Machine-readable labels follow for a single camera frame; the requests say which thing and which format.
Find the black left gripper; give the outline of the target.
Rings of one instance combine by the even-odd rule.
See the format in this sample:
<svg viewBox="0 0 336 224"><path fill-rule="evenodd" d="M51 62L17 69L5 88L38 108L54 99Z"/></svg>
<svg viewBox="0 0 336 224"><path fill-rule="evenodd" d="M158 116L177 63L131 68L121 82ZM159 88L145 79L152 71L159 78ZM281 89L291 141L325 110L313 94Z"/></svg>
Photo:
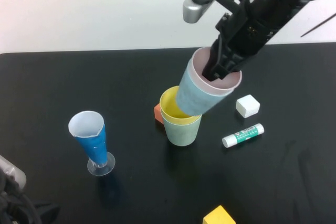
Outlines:
<svg viewBox="0 0 336 224"><path fill-rule="evenodd" d="M1 223L53 223L60 206L47 201L32 201L19 184L1 171Z"/></svg>

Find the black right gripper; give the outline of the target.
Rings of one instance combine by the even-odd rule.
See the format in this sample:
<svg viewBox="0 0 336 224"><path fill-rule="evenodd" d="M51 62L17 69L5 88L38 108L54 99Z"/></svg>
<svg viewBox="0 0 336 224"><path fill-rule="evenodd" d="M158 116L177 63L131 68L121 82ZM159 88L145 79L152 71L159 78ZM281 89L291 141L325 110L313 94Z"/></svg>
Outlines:
<svg viewBox="0 0 336 224"><path fill-rule="evenodd" d="M216 25L219 35L202 72L207 80L223 80L238 71L289 19L289 0L215 1L232 14Z"/></svg>

